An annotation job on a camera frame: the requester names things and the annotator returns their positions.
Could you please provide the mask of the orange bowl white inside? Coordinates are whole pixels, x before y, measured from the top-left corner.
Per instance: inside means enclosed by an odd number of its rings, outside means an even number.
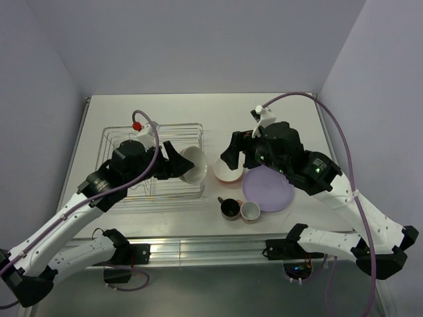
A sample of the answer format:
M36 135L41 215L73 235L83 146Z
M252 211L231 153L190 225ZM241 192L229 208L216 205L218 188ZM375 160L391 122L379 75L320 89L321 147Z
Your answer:
M231 170L221 158L218 158L214 162L213 173L219 181L232 183L237 182L241 178L243 175L243 167L239 162L238 167L236 167L234 170Z

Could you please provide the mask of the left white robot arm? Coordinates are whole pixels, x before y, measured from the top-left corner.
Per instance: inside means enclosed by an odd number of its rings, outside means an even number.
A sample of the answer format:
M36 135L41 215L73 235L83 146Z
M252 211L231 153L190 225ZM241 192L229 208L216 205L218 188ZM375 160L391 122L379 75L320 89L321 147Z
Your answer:
M99 264L124 264L130 260L128 240L116 229L72 248L63 247L89 223L104 215L144 180L179 178L194 168L171 142L146 149L139 141L124 141L110 159L89 174L65 207L30 238L11 250L1 251L1 278L23 307L39 303L65 278Z

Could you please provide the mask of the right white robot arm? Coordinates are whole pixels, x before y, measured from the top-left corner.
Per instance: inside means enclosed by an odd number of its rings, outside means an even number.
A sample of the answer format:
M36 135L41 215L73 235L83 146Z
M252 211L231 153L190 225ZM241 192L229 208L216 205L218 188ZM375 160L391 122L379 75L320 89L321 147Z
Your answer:
M281 260L331 254L354 262L364 273L385 280L399 272L407 260L406 250L418 238L411 225L402 226L384 215L355 190L348 177L328 156L304 149L297 130L287 122L235 131L221 159L231 169L245 156L245 168L265 166L283 174L304 191L337 213L353 232L341 234L296 224L277 245L267 244L268 258Z

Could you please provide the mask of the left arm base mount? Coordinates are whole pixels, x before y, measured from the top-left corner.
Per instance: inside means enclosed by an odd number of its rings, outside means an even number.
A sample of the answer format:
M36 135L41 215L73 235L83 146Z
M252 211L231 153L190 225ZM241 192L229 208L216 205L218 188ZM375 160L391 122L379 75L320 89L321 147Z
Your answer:
M130 282L135 274L144 275L146 278L143 286L149 282L149 275L136 270L138 265L149 263L151 245L147 243L128 244L118 248L117 254L111 260L100 262L96 266L103 266L102 278L109 287L120 289L122 285Z

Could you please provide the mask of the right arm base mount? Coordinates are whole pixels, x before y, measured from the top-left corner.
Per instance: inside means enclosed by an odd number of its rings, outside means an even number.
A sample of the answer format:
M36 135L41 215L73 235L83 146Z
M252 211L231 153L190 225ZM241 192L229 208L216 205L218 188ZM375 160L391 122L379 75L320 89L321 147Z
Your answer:
M287 239L268 239L262 256L268 261L281 261L284 278L290 283L302 284L320 274L327 267L326 254L304 251Z

